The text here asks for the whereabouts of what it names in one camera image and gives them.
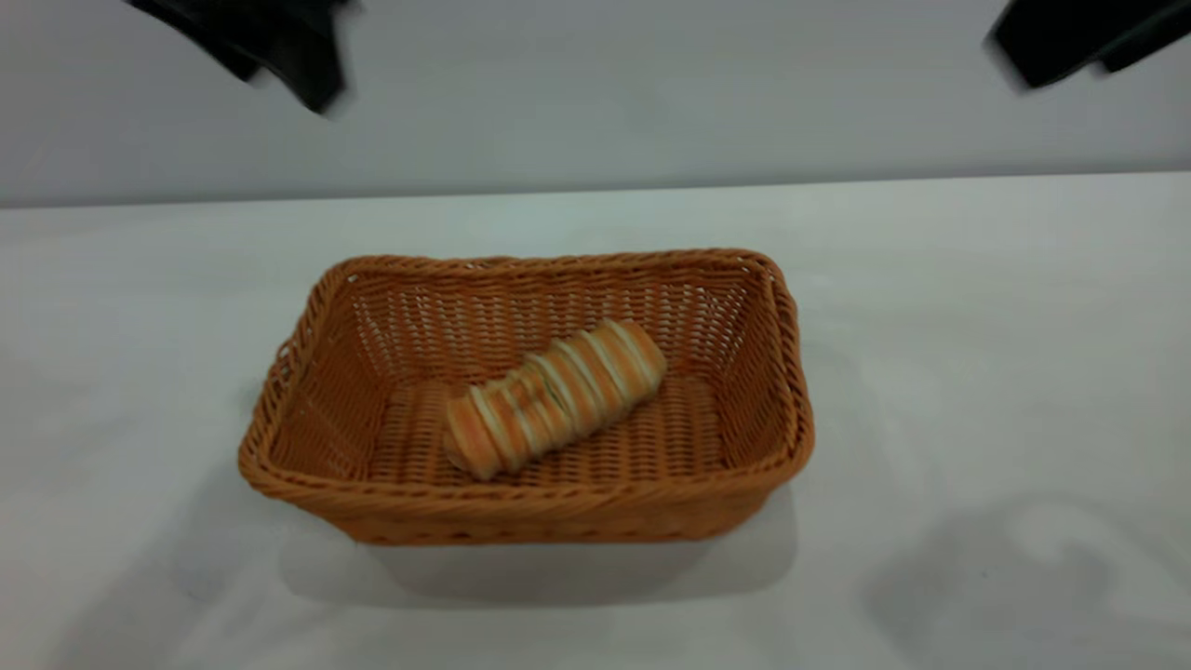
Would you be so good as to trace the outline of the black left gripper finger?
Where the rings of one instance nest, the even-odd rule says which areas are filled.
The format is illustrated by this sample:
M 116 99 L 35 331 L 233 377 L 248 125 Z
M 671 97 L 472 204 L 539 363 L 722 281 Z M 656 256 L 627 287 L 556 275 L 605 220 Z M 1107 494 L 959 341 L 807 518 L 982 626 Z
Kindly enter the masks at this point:
M 233 46 L 230 37 L 206 17 L 204 1 L 127 1 L 129 6 L 163 21 L 176 33 L 183 35 L 201 51 L 216 60 L 226 73 L 243 82 L 251 81 L 262 67 Z
M 357 1 L 255 1 L 260 43 L 252 60 L 314 114 L 328 115 L 348 89 L 339 17 Z

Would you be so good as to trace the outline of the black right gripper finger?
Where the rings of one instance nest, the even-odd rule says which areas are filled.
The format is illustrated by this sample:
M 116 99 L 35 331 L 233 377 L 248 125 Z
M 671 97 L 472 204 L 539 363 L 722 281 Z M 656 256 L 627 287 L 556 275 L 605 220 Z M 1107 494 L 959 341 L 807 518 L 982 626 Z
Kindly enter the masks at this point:
M 985 38 L 1021 88 L 1040 89 L 1097 65 L 1106 44 L 1187 1 L 1010 1 Z
M 1120 73 L 1190 35 L 1190 13 L 1153 15 L 1121 33 L 1097 57 L 1103 73 Z

